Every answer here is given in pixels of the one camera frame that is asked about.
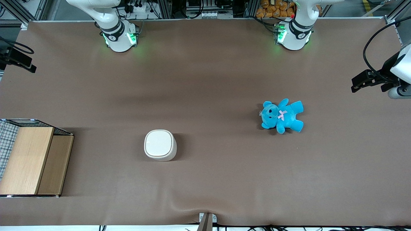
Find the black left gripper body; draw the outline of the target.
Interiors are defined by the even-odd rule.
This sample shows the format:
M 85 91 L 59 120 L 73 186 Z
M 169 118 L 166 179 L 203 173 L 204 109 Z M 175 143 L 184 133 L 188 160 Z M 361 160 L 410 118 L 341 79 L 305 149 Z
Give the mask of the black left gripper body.
M 399 57 L 399 51 L 387 59 L 380 70 L 374 69 L 374 80 L 371 86 L 380 85 L 382 92 L 398 92 L 401 90 L 402 81 L 391 72 L 391 68 L 396 63 Z

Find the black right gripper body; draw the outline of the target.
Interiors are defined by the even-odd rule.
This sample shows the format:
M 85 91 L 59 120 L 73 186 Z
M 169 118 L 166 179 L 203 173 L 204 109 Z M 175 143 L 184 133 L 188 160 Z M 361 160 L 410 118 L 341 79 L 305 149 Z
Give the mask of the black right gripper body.
M 9 59 L 10 53 L 14 51 L 13 47 L 1 48 L 0 51 L 0 70 L 4 71 L 6 66 L 15 65 L 13 60 Z

